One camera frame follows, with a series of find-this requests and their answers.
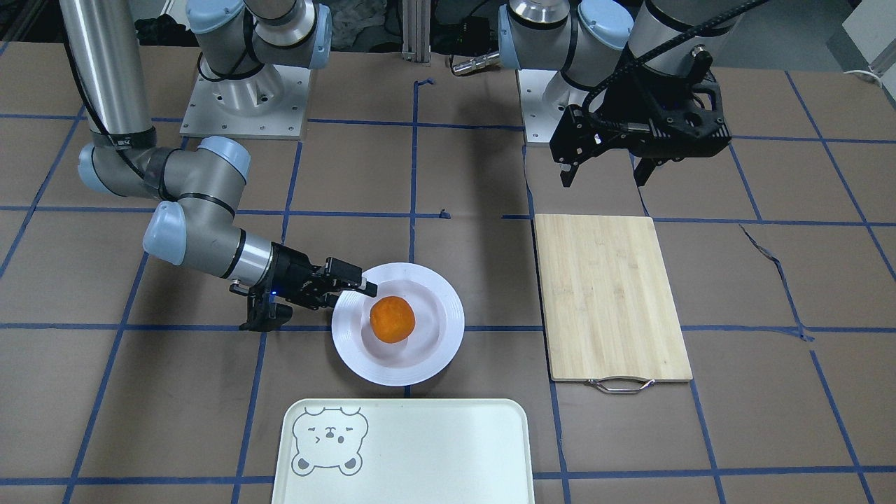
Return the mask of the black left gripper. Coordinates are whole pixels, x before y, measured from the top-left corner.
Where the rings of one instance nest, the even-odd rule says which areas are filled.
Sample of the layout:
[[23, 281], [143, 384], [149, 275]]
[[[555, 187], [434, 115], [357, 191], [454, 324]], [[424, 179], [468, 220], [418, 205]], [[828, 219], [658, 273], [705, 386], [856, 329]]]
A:
[[633, 179], [642, 188], [658, 160], [707, 158], [731, 141], [720, 84], [711, 73], [713, 54], [687, 51], [684, 76], [666, 76], [647, 66], [623, 74], [603, 92], [601, 105], [563, 112], [549, 149], [570, 188], [579, 166], [610, 149], [640, 158]]

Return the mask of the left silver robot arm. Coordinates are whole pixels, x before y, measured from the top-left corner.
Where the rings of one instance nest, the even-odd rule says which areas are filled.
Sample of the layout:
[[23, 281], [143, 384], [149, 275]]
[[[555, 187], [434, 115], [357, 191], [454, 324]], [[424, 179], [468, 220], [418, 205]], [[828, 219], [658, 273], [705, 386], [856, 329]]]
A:
[[467, 76], [492, 64], [549, 73], [542, 94], [548, 144], [563, 186], [610, 150], [637, 157], [644, 186], [658, 166], [711, 158], [731, 132], [715, 54], [746, 1], [509, 1], [500, 7], [496, 52], [449, 67]]

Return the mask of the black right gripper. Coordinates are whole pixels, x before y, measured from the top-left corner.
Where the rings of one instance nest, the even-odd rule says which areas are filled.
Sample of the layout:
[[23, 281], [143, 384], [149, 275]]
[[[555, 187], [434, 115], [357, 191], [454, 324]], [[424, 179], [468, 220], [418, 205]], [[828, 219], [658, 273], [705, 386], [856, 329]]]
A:
[[375, 298], [378, 285], [364, 277], [356, 265], [338, 258], [327, 258], [324, 267], [314, 265], [304, 253], [272, 243], [271, 262], [262, 277], [277, 297], [289, 303], [318, 309], [332, 309], [342, 291], [355, 291]]

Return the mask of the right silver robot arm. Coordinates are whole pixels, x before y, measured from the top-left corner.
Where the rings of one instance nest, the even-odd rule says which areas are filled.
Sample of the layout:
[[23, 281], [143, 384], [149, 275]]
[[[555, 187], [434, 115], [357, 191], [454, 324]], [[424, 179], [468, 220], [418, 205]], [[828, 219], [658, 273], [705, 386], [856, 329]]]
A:
[[148, 255], [227, 279], [250, 312], [279, 312], [274, 299], [334, 307], [340, 291], [374, 297], [361, 268], [260, 238], [234, 219], [249, 182], [249, 152], [212, 136], [189, 150], [157, 146], [148, 115], [137, 36], [123, 1], [63, 1], [65, 52], [92, 128], [78, 173], [89, 188], [157, 201], [143, 237]]

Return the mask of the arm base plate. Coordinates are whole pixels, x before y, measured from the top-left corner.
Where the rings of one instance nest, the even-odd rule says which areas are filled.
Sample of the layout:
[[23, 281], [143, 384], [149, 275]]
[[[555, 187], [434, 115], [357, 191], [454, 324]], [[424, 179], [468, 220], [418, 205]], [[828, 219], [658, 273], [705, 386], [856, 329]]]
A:
[[313, 77], [312, 70], [291, 66], [265, 66], [242, 80], [211, 82], [199, 76], [180, 134], [300, 141], [305, 135]]
[[518, 70], [517, 82], [526, 143], [529, 146], [548, 146], [564, 109], [570, 103], [580, 104], [587, 95], [585, 90], [567, 83], [560, 71]]

